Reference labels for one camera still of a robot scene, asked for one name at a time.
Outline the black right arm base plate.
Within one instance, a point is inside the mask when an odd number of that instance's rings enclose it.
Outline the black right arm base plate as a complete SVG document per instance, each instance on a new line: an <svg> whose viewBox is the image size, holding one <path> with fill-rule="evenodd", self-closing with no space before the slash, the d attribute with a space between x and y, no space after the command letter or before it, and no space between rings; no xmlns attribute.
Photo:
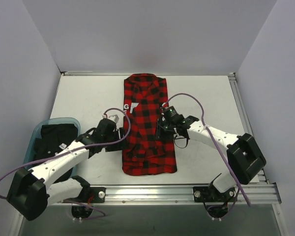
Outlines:
<svg viewBox="0 0 295 236"><path fill-rule="evenodd" d="M194 186L193 197L196 203L225 203L233 202L236 195L235 188L220 193L214 186Z"/></svg>

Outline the red black plaid shirt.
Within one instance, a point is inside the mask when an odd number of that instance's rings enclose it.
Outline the red black plaid shirt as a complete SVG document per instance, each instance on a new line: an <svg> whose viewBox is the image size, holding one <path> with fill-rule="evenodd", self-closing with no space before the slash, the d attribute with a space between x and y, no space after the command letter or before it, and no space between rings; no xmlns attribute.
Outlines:
<svg viewBox="0 0 295 236"><path fill-rule="evenodd" d="M124 80L123 128L128 132L122 150L122 170L130 176L177 171L173 141L155 137L161 107L168 100L167 81L154 74L132 74Z"/></svg>

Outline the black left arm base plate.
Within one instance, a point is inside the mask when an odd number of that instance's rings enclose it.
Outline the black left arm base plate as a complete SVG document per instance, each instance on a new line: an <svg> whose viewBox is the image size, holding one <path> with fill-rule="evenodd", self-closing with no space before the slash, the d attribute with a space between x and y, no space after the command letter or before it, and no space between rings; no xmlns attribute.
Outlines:
<svg viewBox="0 0 295 236"><path fill-rule="evenodd" d="M105 187L90 187L83 189L78 197L65 199L64 202L79 202L83 204L104 203L105 197Z"/></svg>

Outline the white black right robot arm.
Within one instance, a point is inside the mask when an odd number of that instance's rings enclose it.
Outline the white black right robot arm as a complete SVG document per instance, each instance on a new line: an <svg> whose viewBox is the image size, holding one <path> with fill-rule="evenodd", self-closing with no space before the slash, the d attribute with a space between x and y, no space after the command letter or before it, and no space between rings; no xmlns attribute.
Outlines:
<svg viewBox="0 0 295 236"><path fill-rule="evenodd" d="M214 201L224 198L233 187L249 184L266 165L266 159L252 135L227 133L203 124L194 116L161 116L157 120L155 136L161 141L173 141L176 136L181 136L187 141L215 148L222 155L227 170L219 174L208 189L208 195Z"/></svg>

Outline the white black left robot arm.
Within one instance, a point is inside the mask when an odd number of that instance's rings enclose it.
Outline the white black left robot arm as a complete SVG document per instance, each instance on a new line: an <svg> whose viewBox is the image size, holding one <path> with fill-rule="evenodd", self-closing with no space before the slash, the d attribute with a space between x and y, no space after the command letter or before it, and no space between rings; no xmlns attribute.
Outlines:
<svg viewBox="0 0 295 236"><path fill-rule="evenodd" d="M104 117L97 127L79 135L52 160L26 170L16 171L6 200L27 220L39 217L55 203L73 200L75 204L86 203L96 194L90 183L80 176L58 179L77 164L100 153L108 146L121 149L125 134L117 129L118 116Z"/></svg>

